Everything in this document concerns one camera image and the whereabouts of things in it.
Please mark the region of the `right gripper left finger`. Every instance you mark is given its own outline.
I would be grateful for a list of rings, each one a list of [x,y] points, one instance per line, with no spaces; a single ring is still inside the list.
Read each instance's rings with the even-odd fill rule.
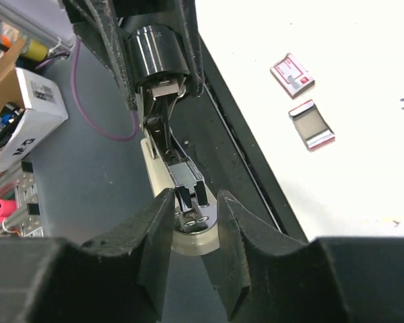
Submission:
[[[170,260],[174,191],[78,246],[0,238],[0,322],[157,322]]]

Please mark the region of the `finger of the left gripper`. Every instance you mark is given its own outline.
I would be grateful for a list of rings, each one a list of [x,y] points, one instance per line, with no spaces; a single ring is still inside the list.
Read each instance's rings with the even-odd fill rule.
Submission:
[[[178,12],[186,58],[191,70],[191,93],[193,96],[201,96],[205,75],[195,1],[178,1]]]
[[[119,28],[119,18],[141,13],[141,2],[68,0],[63,5],[77,39],[113,74],[126,107],[136,111],[129,55],[125,49],[129,34]]]

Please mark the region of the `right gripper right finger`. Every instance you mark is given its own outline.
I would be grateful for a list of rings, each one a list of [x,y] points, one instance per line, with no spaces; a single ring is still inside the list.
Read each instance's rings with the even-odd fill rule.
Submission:
[[[299,242],[217,195],[219,248],[205,263],[229,322],[404,322],[404,238]]]

